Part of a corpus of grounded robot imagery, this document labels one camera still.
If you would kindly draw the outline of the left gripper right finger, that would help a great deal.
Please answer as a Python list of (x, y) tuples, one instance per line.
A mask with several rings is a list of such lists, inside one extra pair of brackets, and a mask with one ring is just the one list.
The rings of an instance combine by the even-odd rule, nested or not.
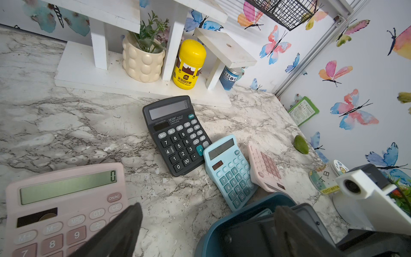
[(277, 207), (274, 222), (282, 257), (342, 257), (344, 255), (289, 207)]

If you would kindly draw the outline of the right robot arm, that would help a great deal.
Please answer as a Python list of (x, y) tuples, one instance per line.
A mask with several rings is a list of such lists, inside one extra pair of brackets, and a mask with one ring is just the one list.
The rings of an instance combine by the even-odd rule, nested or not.
[(411, 218), (388, 197), (333, 196), (339, 215), (355, 226), (338, 244), (348, 257), (409, 257)]

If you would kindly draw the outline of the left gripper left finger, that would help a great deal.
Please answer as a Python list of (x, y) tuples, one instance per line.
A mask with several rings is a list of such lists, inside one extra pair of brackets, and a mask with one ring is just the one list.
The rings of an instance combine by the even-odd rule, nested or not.
[(142, 220), (141, 205), (130, 205), (70, 256), (131, 257), (136, 248)]

